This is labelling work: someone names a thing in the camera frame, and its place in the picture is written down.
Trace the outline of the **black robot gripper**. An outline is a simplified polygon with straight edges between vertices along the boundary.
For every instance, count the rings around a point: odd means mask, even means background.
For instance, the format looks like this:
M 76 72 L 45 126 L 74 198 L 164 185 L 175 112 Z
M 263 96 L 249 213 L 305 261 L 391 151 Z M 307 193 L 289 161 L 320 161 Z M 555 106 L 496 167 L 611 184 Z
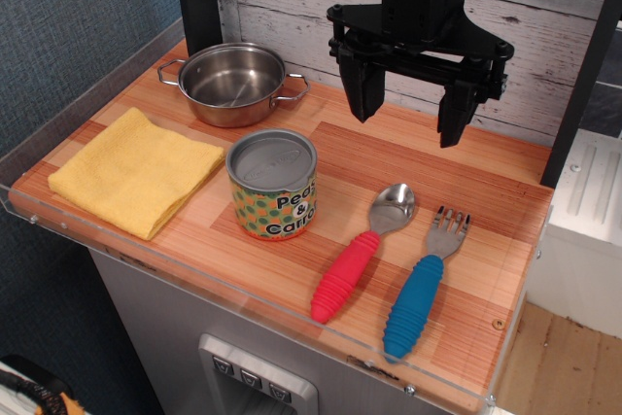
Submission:
M 476 98 L 502 96 L 514 48 L 474 24 L 465 1 L 380 0 L 328 9 L 330 54 L 358 121 L 366 122 L 384 104 L 386 73 L 445 86 L 437 121 L 441 148 L 460 142 Z

